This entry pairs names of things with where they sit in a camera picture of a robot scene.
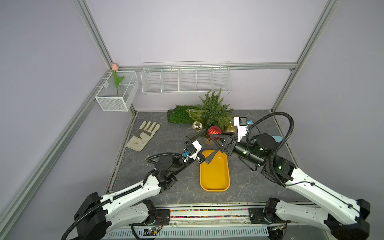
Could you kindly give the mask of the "red ribbed ornament ball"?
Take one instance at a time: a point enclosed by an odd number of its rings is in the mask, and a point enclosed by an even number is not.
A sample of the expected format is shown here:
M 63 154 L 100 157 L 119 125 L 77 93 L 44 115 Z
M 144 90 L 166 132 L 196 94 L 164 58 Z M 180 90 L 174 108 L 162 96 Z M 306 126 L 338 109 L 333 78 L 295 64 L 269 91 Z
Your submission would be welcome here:
M 222 130 L 217 126 L 212 126 L 207 131 L 208 138 L 211 138 L 211 135 L 221 135 Z

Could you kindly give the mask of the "shiny silver ornament ball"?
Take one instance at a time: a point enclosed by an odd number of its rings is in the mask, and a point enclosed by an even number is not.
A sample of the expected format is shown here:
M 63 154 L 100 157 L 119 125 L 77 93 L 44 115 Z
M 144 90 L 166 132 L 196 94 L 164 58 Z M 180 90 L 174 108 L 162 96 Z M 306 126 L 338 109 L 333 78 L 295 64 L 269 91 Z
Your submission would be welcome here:
M 193 124 L 192 124 L 192 128 L 194 131 L 196 132 L 199 132 L 203 129 L 203 124 L 199 121 L 195 121 Z

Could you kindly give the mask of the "matte gold ornament ball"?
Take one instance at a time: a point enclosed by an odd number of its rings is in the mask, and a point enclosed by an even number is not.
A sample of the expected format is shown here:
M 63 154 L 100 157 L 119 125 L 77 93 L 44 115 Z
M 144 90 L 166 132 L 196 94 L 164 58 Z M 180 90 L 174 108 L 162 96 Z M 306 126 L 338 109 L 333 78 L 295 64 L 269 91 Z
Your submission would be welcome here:
M 226 127 L 225 132 L 227 133 L 237 133 L 237 127 L 234 125 L 229 125 Z

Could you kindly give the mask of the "yellow plastic tray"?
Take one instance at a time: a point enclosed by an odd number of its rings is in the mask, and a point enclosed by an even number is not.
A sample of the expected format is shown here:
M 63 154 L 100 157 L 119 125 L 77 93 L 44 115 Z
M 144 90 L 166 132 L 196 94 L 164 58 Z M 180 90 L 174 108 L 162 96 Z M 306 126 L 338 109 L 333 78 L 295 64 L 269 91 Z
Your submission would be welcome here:
M 206 192 L 225 192 L 231 185 L 227 155 L 218 151 L 213 160 L 200 165 L 200 185 Z

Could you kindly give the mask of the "small green christmas tree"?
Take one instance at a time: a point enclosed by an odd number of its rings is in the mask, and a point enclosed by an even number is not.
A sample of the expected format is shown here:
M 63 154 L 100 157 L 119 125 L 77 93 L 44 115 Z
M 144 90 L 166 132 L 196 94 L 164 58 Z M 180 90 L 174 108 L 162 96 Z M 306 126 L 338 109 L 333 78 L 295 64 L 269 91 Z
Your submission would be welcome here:
M 203 136 L 205 144 L 213 145 L 213 141 L 209 140 L 208 129 L 216 126 L 224 131 L 226 127 L 233 125 L 233 111 L 229 104 L 223 103 L 224 98 L 221 97 L 222 89 L 218 93 L 208 91 L 205 98 L 200 97 L 202 103 L 195 106 L 194 109 L 187 109 L 186 112 L 194 122 L 198 122 L 203 126 Z

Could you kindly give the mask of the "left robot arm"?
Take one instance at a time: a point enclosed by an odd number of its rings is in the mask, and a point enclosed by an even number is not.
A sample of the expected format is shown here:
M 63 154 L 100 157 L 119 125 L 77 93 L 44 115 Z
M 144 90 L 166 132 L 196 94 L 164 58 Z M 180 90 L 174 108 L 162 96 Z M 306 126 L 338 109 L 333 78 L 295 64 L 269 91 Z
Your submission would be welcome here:
M 76 230 L 77 240 L 100 240 L 109 231 L 125 225 L 154 223 L 158 211 L 150 200 L 170 189 L 176 176 L 192 163 L 209 164 L 214 153 L 204 156 L 203 147 L 197 138 L 199 133 L 186 137 L 182 153 L 161 153 L 149 156 L 146 162 L 154 168 L 144 179 L 112 194 L 100 196 L 94 192 L 86 197 L 74 216 L 74 223 L 65 231 L 62 239 Z

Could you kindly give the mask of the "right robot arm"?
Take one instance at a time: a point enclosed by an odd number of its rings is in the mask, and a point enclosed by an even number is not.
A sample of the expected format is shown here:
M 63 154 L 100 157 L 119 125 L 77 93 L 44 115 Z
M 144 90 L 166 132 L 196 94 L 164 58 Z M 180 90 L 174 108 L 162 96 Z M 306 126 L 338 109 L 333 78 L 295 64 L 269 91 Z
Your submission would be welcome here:
M 253 224 L 302 223 L 325 230 L 338 240 L 366 240 L 370 235 L 367 217 L 370 214 L 369 202 L 345 197 L 329 189 L 304 173 L 295 164 L 280 156 L 275 156 L 269 167 L 268 157 L 279 143 L 268 134 L 257 135 L 248 143 L 234 139 L 233 134 L 212 134 L 210 138 L 218 151 L 231 156 L 238 155 L 263 167 L 262 174 L 271 182 L 285 184 L 308 200 L 314 207 L 290 204 L 277 198 L 270 198 L 263 210 L 251 209 Z

